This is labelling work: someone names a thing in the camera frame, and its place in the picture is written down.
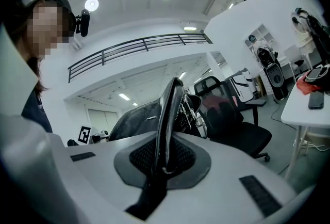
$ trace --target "cable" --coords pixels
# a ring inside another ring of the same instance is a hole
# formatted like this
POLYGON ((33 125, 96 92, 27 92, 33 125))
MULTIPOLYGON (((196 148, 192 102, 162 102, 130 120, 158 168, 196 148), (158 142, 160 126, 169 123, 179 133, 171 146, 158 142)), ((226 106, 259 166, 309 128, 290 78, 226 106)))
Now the cable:
POLYGON ((286 167, 284 167, 284 169, 278 173, 278 175, 280 175, 281 173, 283 173, 285 171, 285 169, 287 169, 289 167, 290 164, 288 164, 286 167))
POLYGON ((312 70, 314 70, 314 69, 309 70, 309 71, 306 73, 306 79, 307 79, 307 80, 317 80, 317 79, 320 79, 320 78, 324 77, 324 76, 328 73, 329 67, 322 67, 322 66, 321 66, 321 71, 322 71, 324 68, 326 68, 326 70, 324 71, 324 73, 322 73, 321 75, 318 74, 318 76, 315 77, 315 78, 310 78, 310 77, 308 77, 308 74, 309 74, 312 70))
POLYGON ((281 106, 280 106, 279 102, 275 100, 275 98, 274 98, 274 94, 273 94, 273 93, 272 93, 272 96, 273 96, 273 100, 274 100, 274 102, 278 105, 278 108, 277 108, 277 110, 275 110, 275 111, 273 112, 273 114, 271 115, 271 119, 272 119, 272 120, 275 120, 275 121, 277 121, 277 122, 280 122, 280 123, 282 123, 282 124, 284 124, 284 125, 286 125, 286 126, 289 126, 290 128, 292 128, 292 129, 294 129, 294 130, 297 130, 295 127, 292 127, 292 126, 290 126, 290 125, 288 125, 288 124, 285 124, 285 123, 281 122, 281 121, 278 120, 278 119, 274 119, 274 118, 273 118, 273 115, 274 115, 276 112, 279 111, 279 109, 280 109, 281 106))
POLYGON ((329 148, 327 148, 327 149, 324 149, 324 150, 320 150, 319 148, 320 147, 324 147, 325 145, 319 145, 319 146, 316 146, 316 145, 314 145, 314 144, 309 144, 308 145, 308 148, 315 148, 315 149, 317 149, 318 151, 320 151, 320 152, 325 152, 325 151, 327 151, 327 150, 329 150, 330 149, 330 147, 329 148))

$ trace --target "round ceiling light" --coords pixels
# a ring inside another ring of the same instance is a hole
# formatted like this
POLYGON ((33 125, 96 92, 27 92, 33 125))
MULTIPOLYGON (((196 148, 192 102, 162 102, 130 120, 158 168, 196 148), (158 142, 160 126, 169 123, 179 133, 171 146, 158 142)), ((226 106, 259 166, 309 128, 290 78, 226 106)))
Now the round ceiling light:
POLYGON ((85 8, 88 11, 95 11, 98 8, 98 1, 97 0, 86 0, 85 8))

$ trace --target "gray pad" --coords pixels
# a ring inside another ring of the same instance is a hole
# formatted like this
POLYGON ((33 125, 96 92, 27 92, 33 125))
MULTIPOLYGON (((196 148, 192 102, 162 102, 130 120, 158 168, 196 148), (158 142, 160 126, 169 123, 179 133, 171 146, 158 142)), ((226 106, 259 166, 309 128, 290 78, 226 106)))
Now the gray pad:
MULTIPOLYGON (((171 141, 172 166, 175 172, 169 175, 167 189, 194 187, 208 173, 211 167, 210 155, 201 147, 177 136, 171 141)), ((156 134, 129 146, 116 154, 114 167, 121 179, 128 185, 142 188, 151 176, 155 157, 156 134)))
POLYGON ((284 77, 280 67, 277 64, 272 64, 266 69, 266 71, 269 77, 269 81, 274 87, 281 87, 283 85, 284 77))

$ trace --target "person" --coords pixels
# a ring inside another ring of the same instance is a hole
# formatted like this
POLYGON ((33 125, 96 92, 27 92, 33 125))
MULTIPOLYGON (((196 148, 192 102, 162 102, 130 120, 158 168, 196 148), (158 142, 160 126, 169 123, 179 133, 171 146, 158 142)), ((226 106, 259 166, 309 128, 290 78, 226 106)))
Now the person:
POLYGON ((46 90, 40 81, 40 61, 57 43, 68 42, 74 35, 76 19, 68 0, 34 0, 28 5, 17 1, 8 7, 5 28, 18 52, 38 77, 22 116, 53 132, 41 102, 46 90))
POLYGON ((257 62, 259 62, 259 57, 258 57, 258 49, 259 48, 268 49, 271 52, 274 50, 273 48, 271 48, 268 45, 267 41, 257 40, 257 38, 254 35, 249 36, 249 41, 250 41, 250 43, 253 44, 252 54, 253 54, 253 57, 257 60, 257 62))

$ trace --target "black office chair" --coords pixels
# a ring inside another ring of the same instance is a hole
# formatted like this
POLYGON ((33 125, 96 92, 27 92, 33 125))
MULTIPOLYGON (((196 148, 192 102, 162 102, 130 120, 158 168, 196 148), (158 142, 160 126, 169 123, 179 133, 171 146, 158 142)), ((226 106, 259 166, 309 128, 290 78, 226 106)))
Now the black office chair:
POLYGON ((258 106, 264 106, 265 100, 250 100, 254 124, 243 122, 243 116, 236 107, 233 96, 225 82, 214 76, 207 77, 194 85, 195 94, 202 99, 200 114, 205 121, 207 137, 211 141, 237 148, 253 158, 265 157, 260 153, 272 138, 272 134, 258 126, 258 106))

